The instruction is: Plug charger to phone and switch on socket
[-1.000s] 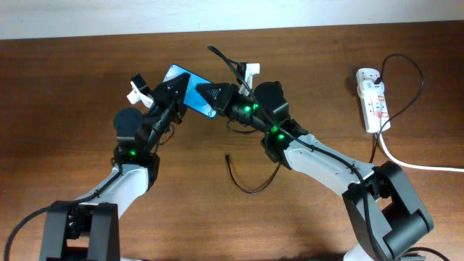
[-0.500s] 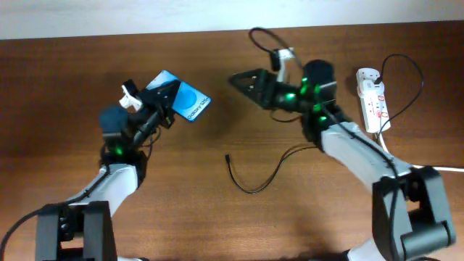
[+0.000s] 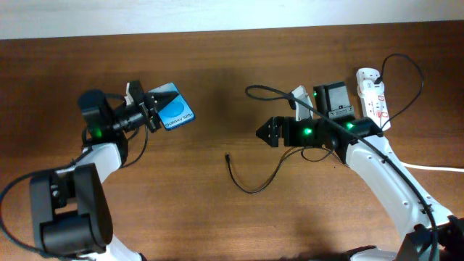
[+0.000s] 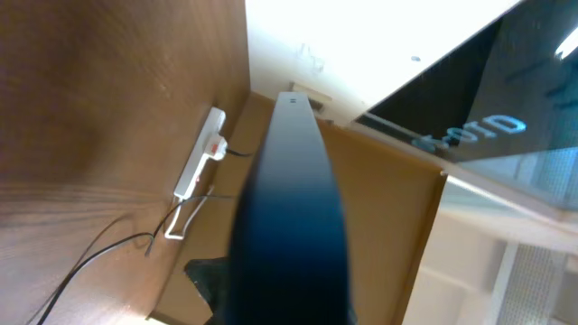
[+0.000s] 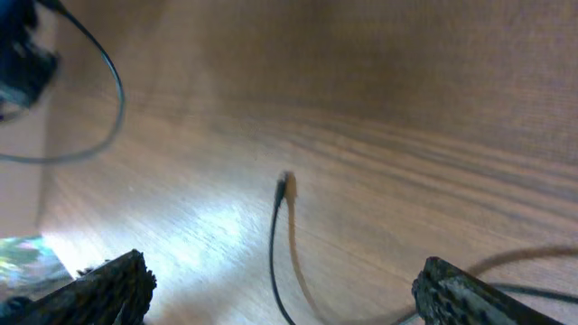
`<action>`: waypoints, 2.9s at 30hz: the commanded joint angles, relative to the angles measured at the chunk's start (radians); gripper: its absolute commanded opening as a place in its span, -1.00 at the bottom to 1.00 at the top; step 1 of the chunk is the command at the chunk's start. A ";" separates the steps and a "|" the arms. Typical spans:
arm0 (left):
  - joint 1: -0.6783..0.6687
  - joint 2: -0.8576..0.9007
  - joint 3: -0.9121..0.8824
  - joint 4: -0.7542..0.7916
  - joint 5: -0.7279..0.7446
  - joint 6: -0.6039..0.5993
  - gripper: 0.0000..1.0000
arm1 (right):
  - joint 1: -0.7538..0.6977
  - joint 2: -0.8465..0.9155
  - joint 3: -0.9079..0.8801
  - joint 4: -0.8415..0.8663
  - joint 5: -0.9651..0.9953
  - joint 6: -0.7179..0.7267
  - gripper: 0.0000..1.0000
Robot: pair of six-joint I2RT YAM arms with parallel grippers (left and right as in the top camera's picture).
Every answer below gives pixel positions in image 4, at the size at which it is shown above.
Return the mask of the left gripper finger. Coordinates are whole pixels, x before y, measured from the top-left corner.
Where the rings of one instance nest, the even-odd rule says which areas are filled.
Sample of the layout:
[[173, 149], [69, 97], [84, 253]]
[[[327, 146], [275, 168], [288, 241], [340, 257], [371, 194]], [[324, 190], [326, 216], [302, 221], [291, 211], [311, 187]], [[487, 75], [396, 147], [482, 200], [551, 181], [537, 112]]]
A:
[[228, 259], [192, 259], [184, 266], [184, 272], [212, 312], [205, 325], [224, 325], [228, 295]]

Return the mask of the blue Samsung smartphone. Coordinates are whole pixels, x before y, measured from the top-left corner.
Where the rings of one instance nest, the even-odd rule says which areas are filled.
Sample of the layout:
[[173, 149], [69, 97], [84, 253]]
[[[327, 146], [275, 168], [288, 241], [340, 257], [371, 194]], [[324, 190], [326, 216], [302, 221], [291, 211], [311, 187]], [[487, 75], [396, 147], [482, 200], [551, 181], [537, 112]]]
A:
[[346, 224], [304, 93], [278, 95], [239, 196], [228, 251], [227, 324], [346, 324]]

